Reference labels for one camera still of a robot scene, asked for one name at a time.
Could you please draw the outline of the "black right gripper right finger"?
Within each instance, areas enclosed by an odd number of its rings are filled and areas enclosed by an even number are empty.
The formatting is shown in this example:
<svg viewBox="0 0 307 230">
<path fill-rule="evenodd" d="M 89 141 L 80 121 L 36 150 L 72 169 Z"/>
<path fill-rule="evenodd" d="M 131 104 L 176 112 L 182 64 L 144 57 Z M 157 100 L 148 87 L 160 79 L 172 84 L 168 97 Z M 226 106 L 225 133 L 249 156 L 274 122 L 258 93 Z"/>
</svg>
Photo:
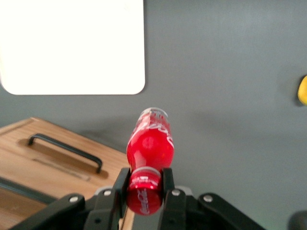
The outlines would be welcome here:
<svg viewBox="0 0 307 230">
<path fill-rule="evenodd" d="M 187 197 L 192 190 L 183 185 L 175 185 L 171 168 L 163 169 L 163 209 L 160 214 L 159 230 L 191 230 L 188 219 Z"/>
</svg>

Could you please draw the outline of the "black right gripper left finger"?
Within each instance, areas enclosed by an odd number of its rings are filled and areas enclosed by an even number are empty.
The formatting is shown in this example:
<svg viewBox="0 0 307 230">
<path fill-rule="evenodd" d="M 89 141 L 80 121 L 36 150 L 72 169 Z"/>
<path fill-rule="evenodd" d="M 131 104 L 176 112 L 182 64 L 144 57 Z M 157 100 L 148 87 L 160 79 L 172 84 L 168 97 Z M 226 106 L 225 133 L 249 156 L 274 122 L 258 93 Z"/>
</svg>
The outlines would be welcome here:
<svg viewBox="0 0 307 230">
<path fill-rule="evenodd" d="M 121 169 L 113 187 L 96 196 L 93 210 L 87 216 L 85 230 L 118 230 L 119 220 L 127 209 L 126 196 L 130 169 Z"/>
</svg>

